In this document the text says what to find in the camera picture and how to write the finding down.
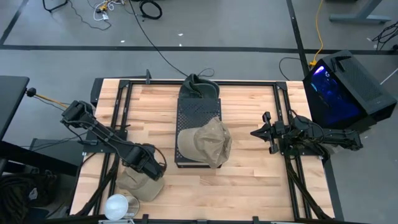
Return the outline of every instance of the wooden tabletop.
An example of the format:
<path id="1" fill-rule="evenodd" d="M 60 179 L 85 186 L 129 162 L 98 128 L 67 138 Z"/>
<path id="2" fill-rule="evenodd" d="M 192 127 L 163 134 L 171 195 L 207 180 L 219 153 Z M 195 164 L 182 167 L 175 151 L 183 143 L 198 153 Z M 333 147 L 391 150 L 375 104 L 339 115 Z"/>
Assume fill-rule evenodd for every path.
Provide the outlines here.
<path id="1" fill-rule="evenodd" d="M 95 116 L 105 126 L 111 124 L 118 83 L 118 79 L 105 79 L 102 85 Z M 292 109 L 311 118 L 302 82 L 287 82 L 287 86 Z M 293 220 L 284 158 L 280 154 L 270 155 L 269 143 L 249 134 L 263 125 L 261 116 L 265 111 L 271 112 L 272 123 L 276 121 L 272 88 L 220 86 L 222 119 L 233 144 L 228 161 L 215 170 L 179 169 L 174 163 L 179 88 L 177 85 L 134 85 L 132 88 L 127 140 L 155 145 L 165 154 L 168 163 L 164 188 L 154 201 L 141 202 L 136 217 L 149 214 L 153 219 L 252 220 L 258 216 L 260 220 Z M 282 110 L 286 122 L 284 104 Z M 81 169 L 71 214 L 78 212 L 97 188 L 103 157 L 104 154 L 93 156 Z M 302 164 L 308 191 L 325 213 L 334 217 L 321 160 L 316 156 L 302 156 Z M 118 175 L 124 168 L 119 165 Z M 300 216 L 304 217 L 302 198 L 296 191 Z M 117 187 L 115 193 L 129 195 Z M 105 189 L 100 213 L 107 198 L 108 189 Z"/>

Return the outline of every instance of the concrete floor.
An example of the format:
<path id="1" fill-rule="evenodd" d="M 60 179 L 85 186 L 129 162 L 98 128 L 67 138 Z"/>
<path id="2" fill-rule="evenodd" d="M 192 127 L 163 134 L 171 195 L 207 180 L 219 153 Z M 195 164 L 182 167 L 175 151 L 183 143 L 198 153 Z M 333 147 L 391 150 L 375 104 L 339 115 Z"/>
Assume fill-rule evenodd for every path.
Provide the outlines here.
<path id="1" fill-rule="evenodd" d="M 62 1 L 46 2 L 51 7 Z M 0 0 L 0 30 L 8 26 L 21 2 Z M 93 10 L 86 1 L 72 2 L 84 20 L 93 26 L 106 27 L 105 23 L 93 20 Z M 319 2 L 293 1 L 305 49 L 320 46 L 314 24 Z M 364 2 L 324 2 L 319 25 L 325 49 L 373 50 L 374 43 L 367 38 L 378 35 L 391 22 L 386 25 L 351 25 L 334 24 L 328 20 L 329 13 L 356 12 Z M 164 0 L 159 4 L 163 17 L 142 23 L 147 35 L 158 46 L 297 48 L 285 1 Z M 396 21 L 397 8 L 396 0 L 384 0 L 374 13 L 391 16 Z M 51 15 L 42 9 L 41 1 L 30 0 L 4 44 L 150 46 L 134 17 L 121 6 L 115 6 L 109 18 L 112 23 L 109 30 L 93 30 L 80 22 L 70 4 Z M 398 39 L 392 40 L 385 49 L 397 43 Z M 283 80 L 278 69 L 279 60 L 298 57 L 298 54 L 259 52 L 184 51 L 163 54 L 186 73 L 198 73 L 210 67 L 215 69 L 216 79 L 242 80 Z M 308 61 L 312 60 L 313 55 L 306 56 Z M 398 67 L 398 55 L 356 57 L 380 82 Z M 143 75 L 147 68 L 154 78 L 183 78 L 154 51 L 0 50 L 1 75 L 27 76 L 30 78 L 29 87 L 63 102 L 88 101 L 96 77 Z M 284 61 L 282 69 L 291 80 L 303 78 L 298 60 Z M 397 84 L 398 74 L 384 87 L 398 97 Z M 24 98 L 5 140 L 26 146 L 32 138 L 63 139 L 72 136 L 59 120 L 59 110 L 36 99 Z M 392 124 L 398 124 L 397 110 L 392 118 L 361 136 L 364 149 L 341 152 L 331 158 L 346 221 L 395 223 L 398 153 L 393 142 L 396 133 Z M 58 156 L 72 154 L 59 152 Z"/>

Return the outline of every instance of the khaki hat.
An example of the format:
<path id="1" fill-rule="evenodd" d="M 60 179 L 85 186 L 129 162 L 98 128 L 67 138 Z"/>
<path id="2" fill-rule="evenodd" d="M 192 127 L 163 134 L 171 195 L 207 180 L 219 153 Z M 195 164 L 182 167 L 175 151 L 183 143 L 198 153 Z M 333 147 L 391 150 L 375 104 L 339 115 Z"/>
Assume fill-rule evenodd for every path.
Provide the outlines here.
<path id="1" fill-rule="evenodd" d="M 144 202 L 150 202 L 164 186 L 164 179 L 154 181 L 145 174 L 140 174 L 130 167 L 116 179 L 116 185 L 127 190 L 132 196 Z"/>
<path id="2" fill-rule="evenodd" d="M 181 130 L 177 137 L 178 150 L 183 157 L 206 162 L 212 169 L 228 160 L 231 144 L 231 134 L 218 117 L 201 128 Z"/>

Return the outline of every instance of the blue screen light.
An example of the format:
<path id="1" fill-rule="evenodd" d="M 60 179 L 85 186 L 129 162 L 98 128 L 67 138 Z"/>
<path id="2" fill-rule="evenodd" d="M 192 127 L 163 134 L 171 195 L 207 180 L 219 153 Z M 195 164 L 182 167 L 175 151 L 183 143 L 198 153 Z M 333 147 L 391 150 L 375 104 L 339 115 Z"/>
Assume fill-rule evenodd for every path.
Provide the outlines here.
<path id="1" fill-rule="evenodd" d="M 331 125 L 359 115 L 360 110 L 349 94 L 323 66 L 315 70 L 311 78 L 311 86 L 318 96 L 318 102 L 323 105 L 322 124 Z"/>
<path id="2" fill-rule="evenodd" d="M 323 66 L 321 66 L 321 67 L 319 67 L 316 71 L 315 71 L 315 73 L 314 73 L 314 75 L 315 74 L 318 74 L 318 73 L 320 73 L 320 72 L 322 72 L 322 71 L 324 71 L 324 67 Z"/>

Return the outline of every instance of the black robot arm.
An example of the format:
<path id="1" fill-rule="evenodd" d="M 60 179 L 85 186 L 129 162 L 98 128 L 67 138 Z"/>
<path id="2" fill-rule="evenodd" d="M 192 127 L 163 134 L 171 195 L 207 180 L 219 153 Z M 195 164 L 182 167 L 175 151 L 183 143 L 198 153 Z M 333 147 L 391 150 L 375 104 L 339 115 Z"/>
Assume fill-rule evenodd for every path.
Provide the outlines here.
<path id="1" fill-rule="evenodd" d="M 124 141 L 113 130 L 105 127 L 93 116 L 91 105 L 84 101 L 74 101 L 63 113 L 63 123 L 67 128 L 84 128 L 91 131 L 106 146 L 114 149 L 122 159 L 123 165 L 135 171 L 145 173 L 151 179 L 158 180 L 166 170 L 166 161 L 160 165 L 154 157 L 155 146 Z"/>
<path id="2" fill-rule="evenodd" d="M 357 151 L 363 145 L 359 138 L 359 133 L 353 130 L 324 129 L 304 116 L 296 114 L 289 125 L 284 125 L 283 121 L 276 121 L 270 124 L 270 112 L 265 112 L 263 117 L 264 125 L 262 128 L 252 131 L 250 134 L 270 141 L 269 152 L 275 154 L 279 151 L 274 139 L 286 139 L 288 145 L 306 145 L 312 147 L 314 144 L 335 144 L 345 149 Z"/>
<path id="3" fill-rule="evenodd" d="M 320 143 L 337 144 L 343 148 L 356 151 L 363 146 L 359 133 L 352 130 L 323 129 L 308 118 L 300 116 L 292 110 L 291 112 L 295 114 L 295 118 L 291 119 L 289 125 L 284 125 L 283 121 L 276 121 L 271 125 L 271 114 L 270 112 L 265 112 L 262 116 L 264 122 L 262 128 L 252 131 L 250 134 L 264 141 L 270 141 L 269 152 L 271 154 L 279 151 L 274 139 L 285 139 L 285 145 L 289 147 L 287 151 L 284 151 L 289 178 L 293 180 L 315 215 L 321 220 L 331 220 L 331 217 L 323 212 L 299 179 L 290 161 L 290 155 L 294 156 L 294 153 L 291 153 L 292 151 L 298 150 L 300 147 L 306 147 L 317 152 L 319 156 L 327 156 L 328 159 L 329 153 Z"/>

